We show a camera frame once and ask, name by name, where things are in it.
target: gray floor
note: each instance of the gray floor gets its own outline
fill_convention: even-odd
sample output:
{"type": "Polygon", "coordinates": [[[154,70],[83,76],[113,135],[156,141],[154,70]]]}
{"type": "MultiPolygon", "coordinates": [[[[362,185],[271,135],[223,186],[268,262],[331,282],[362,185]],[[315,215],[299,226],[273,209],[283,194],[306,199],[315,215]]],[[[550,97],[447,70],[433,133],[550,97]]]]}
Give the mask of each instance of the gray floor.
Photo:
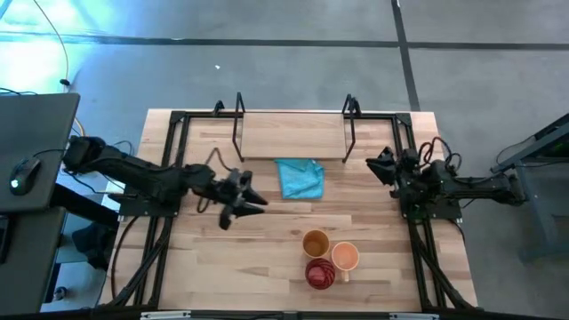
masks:
{"type": "MultiPolygon", "coordinates": [[[[14,0],[0,20],[0,31],[51,32],[30,3],[14,0]]],[[[46,11],[54,13],[60,32],[70,35],[397,40],[389,0],[40,4],[46,9],[53,5],[46,11]]],[[[410,41],[569,40],[566,1],[400,0],[400,5],[410,41]]],[[[248,108],[339,108],[350,92],[363,109],[410,110],[398,48],[68,44],[67,49],[73,91],[82,95],[78,117],[88,134],[107,141],[130,140],[137,145],[148,108],[212,108],[219,99],[231,105],[236,91],[243,93],[248,108]]],[[[410,55],[421,110],[436,113],[442,136],[463,154],[462,174],[486,175],[498,151],[569,111],[569,51],[413,49],[410,55]]],[[[57,43],[3,42],[0,60],[0,86],[60,90],[57,81],[65,62],[57,43]]],[[[551,167],[540,174],[545,180],[560,180],[564,168],[551,167]]],[[[96,189],[106,185],[94,175],[85,180],[96,189]]],[[[569,317],[569,260],[525,265],[517,257],[533,239],[527,206],[477,201],[464,216],[481,307],[569,317]]],[[[97,276],[78,267],[66,271],[61,281],[85,274],[97,276]]],[[[96,283],[77,283],[76,297],[81,292],[98,294],[96,283]]],[[[91,301],[60,305],[80,308],[91,301]]]]}

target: wooden table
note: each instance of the wooden table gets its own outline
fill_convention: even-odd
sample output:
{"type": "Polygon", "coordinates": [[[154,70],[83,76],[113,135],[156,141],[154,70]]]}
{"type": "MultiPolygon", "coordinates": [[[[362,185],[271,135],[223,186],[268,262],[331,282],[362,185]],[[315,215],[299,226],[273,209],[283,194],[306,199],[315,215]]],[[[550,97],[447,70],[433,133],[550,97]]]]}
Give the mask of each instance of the wooden table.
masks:
{"type": "MultiPolygon", "coordinates": [[[[170,113],[170,109],[148,111],[139,157],[160,164],[170,113]]],[[[411,115],[417,145],[438,135],[433,113],[411,115]]],[[[218,147],[228,166],[254,172],[253,186],[270,204],[266,213],[234,220],[231,229],[224,231],[218,227],[220,205],[210,205],[205,213],[198,214],[197,197],[186,196],[172,229],[161,309],[421,309],[407,226],[400,217],[397,201],[389,197],[389,188],[381,185],[364,161],[366,157],[376,157],[385,146],[395,148],[387,121],[356,120],[357,143],[349,160],[345,164],[340,160],[320,162],[325,168],[325,194],[321,200],[310,201],[281,198],[273,161],[240,163],[231,143],[232,126],[229,119],[191,120],[184,162],[203,163],[212,148],[218,147]],[[359,249],[360,263],[351,272],[348,284],[337,280],[329,289],[317,291],[304,280],[308,261],[302,253],[301,238],[313,228],[324,230],[333,243],[350,241],[359,249]]],[[[442,157],[440,148],[435,156],[442,157]]],[[[217,159],[210,166],[218,178],[225,177],[217,159]]],[[[116,264],[119,290],[140,265],[147,227],[148,219],[141,218],[125,238],[116,264]]],[[[433,221],[433,231],[441,268],[463,297],[476,305],[461,234],[445,220],[433,221]]],[[[145,301],[153,279],[149,277],[145,301]]],[[[435,301],[429,275],[427,279],[429,297],[435,301]]],[[[107,281],[101,303],[110,300],[109,288],[107,281]]]]}

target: blue towel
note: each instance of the blue towel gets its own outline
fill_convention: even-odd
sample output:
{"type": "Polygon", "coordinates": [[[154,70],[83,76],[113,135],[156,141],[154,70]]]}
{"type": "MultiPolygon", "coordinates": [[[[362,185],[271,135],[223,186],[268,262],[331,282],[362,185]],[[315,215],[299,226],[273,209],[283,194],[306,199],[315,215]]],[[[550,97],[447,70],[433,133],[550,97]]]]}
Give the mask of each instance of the blue towel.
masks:
{"type": "Polygon", "coordinates": [[[283,199],[320,199],[324,167],[312,159],[276,159],[283,199]]]}

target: black mouse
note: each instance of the black mouse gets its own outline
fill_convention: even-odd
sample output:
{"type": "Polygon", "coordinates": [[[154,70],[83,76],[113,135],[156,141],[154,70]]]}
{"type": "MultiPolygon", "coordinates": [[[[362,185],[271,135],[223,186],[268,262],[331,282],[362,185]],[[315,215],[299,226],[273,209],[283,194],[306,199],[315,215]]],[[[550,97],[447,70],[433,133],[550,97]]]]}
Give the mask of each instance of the black mouse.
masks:
{"type": "Polygon", "coordinates": [[[32,156],[17,164],[10,175],[10,191],[15,196],[24,196],[34,187],[37,172],[42,162],[32,156]]]}

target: orange mug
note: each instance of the orange mug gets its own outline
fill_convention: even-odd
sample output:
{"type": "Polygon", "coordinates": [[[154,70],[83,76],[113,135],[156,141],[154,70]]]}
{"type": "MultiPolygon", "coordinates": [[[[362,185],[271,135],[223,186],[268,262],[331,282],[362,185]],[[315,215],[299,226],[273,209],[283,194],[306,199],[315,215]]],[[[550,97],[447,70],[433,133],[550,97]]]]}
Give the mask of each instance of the orange mug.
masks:
{"type": "Polygon", "coordinates": [[[348,272],[359,263],[359,251],[348,242],[336,244],[332,249],[332,263],[341,271],[341,278],[346,283],[349,281],[348,272]]]}
{"type": "Polygon", "coordinates": [[[310,258],[321,258],[330,249],[330,240],[324,231],[310,230],[302,238],[304,253],[310,258]]]}

